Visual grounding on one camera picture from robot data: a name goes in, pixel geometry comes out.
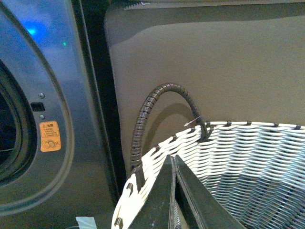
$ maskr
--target warning label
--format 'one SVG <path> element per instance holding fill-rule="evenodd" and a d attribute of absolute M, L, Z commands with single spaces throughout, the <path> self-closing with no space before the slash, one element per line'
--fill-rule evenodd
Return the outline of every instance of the warning label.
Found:
<path fill-rule="evenodd" d="M 61 149 L 61 136 L 56 121 L 39 124 L 41 133 L 41 151 L 51 152 Z"/>

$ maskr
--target laundry basket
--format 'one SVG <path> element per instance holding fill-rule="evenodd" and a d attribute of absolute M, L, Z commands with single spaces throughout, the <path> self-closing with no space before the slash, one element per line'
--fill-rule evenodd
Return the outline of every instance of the laundry basket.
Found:
<path fill-rule="evenodd" d="M 149 113 L 159 97 L 179 93 L 197 126 L 176 133 L 142 156 Z M 305 229 L 305 127 L 260 122 L 205 123 L 188 92 L 175 83 L 154 89 L 132 137 L 131 176 L 112 218 L 127 229 L 141 211 L 167 155 L 179 155 L 215 199 L 249 229 Z M 175 228 L 180 228 L 178 212 Z"/>

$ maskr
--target front-load washer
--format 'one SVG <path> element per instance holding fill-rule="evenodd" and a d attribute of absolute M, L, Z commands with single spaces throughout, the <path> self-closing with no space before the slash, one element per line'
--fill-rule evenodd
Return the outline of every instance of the front-load washer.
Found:
<path fill-rule="evenodd" d="M 112 213 L 99 95 L 79 1 L 0 0 L 0 228 Z"/>

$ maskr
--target basket handle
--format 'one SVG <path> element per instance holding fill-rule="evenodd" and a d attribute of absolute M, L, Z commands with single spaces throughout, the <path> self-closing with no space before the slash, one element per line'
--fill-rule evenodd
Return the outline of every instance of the basket handle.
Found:
<path fill-rule="evenodd" d="M 181 95 L 191 107 L 192 113 L 196 122 L 200 124 L 202 134 L 200 142 L 204 142 L 208 139 L 211 132 L 208 133 L 206 125 L 201 118 L 201 113 L 196 106 L 193 98 L 189 95 L 188 91 L 181 85 L 176 83 L 164 83 L 156 87 L 144 101 L 137 121 L 134 127 L 133 136 L 132 136 L 132 148 L 131 148 L 131 157 L 130 157 L 130 171 L 131 174 L 136 174 L 138 190 L 140 190 L 145 184 L 144 172 L 142 168 L 142 137 L 145 130 L 145 125 L 149 117 L 150 112 L 152 111 L 153 106 L 158 101 L 159 97 L 165 92 L 176 92 Z"/>

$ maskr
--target white woven basket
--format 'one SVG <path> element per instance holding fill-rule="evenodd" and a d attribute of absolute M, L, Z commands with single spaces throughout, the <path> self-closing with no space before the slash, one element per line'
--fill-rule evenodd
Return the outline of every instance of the white woven basket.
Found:
<path fill-rule="evenodd" d="M 202 126 L 197 125 L 142 157 L 145 184 L 138 192 L 136 174 L 127 180 L 113 214 L 112 229 L 130 226 L 167 155 L 179 155 L 245 227 L 305 229 L 305 127 L 255 122 L 208 125 L 208 132 L 213 128 L 208 141 L 199 142 Z M 117 218 L 122 219 L 121 225 L 116 225 Z M 177 212 L 175 221 L 175 228 L 180 228 Z"/>

